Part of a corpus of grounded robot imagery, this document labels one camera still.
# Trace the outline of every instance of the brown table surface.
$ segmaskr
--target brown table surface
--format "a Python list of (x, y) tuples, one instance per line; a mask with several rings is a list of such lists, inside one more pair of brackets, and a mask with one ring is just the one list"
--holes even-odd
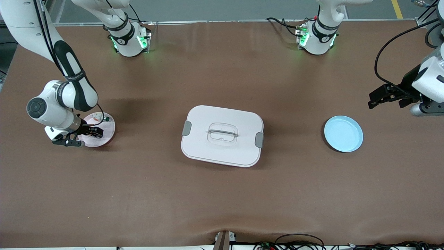
[[(314, 234), (326, 244), (444, 241), (443, 117), (397, 103), (369, 110), (382, 85), (374, 58), (413, 21), (344, 22), (331, 51), (297, 50), (269, 23), (159, 26), (152, 50), (114, 53), (101, 27), (61, 27), (118, 131), (103, 148), (65, 148), (26, 114), (48, 60), (20, 47), (1, 93), (2, 247), (209, 244)], [(399, 82), (431, 49), (425, 29), (393, 42), (381, 75)], [(265, 124), (259, 162), (236, 168), (191, 160), (180, 148), (188, 111), (251, 111)], [(335, 115), (355, 119), (364, 143), (331, 150)]]

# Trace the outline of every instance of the white plastic container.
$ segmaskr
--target white plastic container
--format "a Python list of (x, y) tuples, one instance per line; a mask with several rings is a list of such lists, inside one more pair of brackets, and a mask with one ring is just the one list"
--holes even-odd
[(237, 167), (259, 161), (264, 123), (255, 113), (212, 106), (190, 110), (182, 132), (182, 152), (189, 158)]

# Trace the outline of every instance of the robotic arm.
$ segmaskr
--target robotic arm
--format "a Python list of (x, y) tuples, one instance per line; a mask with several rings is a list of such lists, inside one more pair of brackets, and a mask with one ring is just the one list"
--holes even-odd
[(319, 3), (319, 13), (316, 20), (309, 20), (302, 25), (297, 34), (299, 47), (311, 54), (321, 55), (328, 51), (336, 38), (336, 31), (344, 19), (342, 5), (368, 4), (373, 0), (316, 0)]
[(72, 0), (103, 22), (103, 28), (111, 34), (115, 49), (123, 56), (136, 56), (149, 50), (151, 30), (128, 20), (122, 8), (130, 0)]
[(102, 129), (87, 125), (71, 111), (91, 110), (98, 96), (71, 47), (54, 28), (45, 6), (37, 0), (2, 0), (0, 12), (17, 42), (54, 62), (66, 78), (48, 82), (42, 93), (28, 102), (29, 116), (46, 126), (54, 144), (82, 146), (84, 143), (75, 139), (81, 134), (101, 138)]
[[(444, 1), (439, 1), (437, 16), (441, 25), (444, 24), (443, 12)], [(417, 117), (444, 115), (444, 44), (405, 74), (400, 84), (386, 83), (371, 92), (369, 97), (370, 109), (381, 103), (399, 101), (401, 108), (415, 103), (410, 107), (410, 113)]]

